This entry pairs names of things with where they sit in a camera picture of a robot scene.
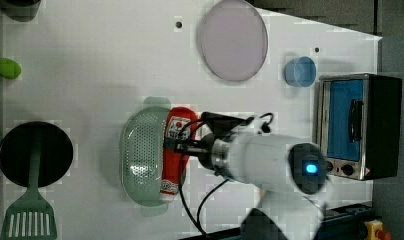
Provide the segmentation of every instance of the blue indicator light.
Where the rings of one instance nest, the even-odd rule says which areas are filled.
[[[317,166],[313,164],[308,164],[305,168],[305,170],[309,173],[316,173],[318,171]]]

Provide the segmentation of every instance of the black frying pan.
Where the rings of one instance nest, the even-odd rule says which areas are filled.
[[[39,187],[58,181],[73,160],[73,146],[59,127],[45,122],[29,122],[12,129],[0,145],[0,168],[12,182],[28,187],[33,132],[42,134]]]

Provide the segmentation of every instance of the orange object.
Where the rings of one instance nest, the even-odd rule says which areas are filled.
[[[165,128],[165,137],[178,138],[180,130],[190,121],[197,120],[198,116],[192,110],[185,107],[175,107],[171,109],[167,117],[167,126]],[[189,137],[191,131],[196,128],[197,124],[192,124],[183,132],[182,139]],[[175,153],[169,149],[164,149],[163,153],[164,167],[162,169],[162,183],[160,200],[171,202],[178,193],[178,184],[186,169],[189,156],[182,156],[181,153]]]
[[[365,222],[367,227],[368,236],[365,240],[392,240],[389,232],[383,230],[383,223],[379,220]]]
[[[390,235],[390,233],[382,230],[376,232],[376,237],[380,240],[392,240],[392,236]]]

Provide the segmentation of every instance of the gray floor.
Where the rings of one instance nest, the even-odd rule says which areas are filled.
[[[374,31],[374,0],[248,0],[270,9],[355,31]],[[404,0],[379,0],[378,35],[404,34]]]
[[[404,239],[404,2],[381,3],[382,71],[403,79],[403,97],[398,176],[374,181],[373,206],[393,239]]]

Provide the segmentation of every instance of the toaster oven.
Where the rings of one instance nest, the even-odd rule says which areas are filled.
[[[331,175],[397,175],[402,80],[373,74],[320,77],[317,144]]]

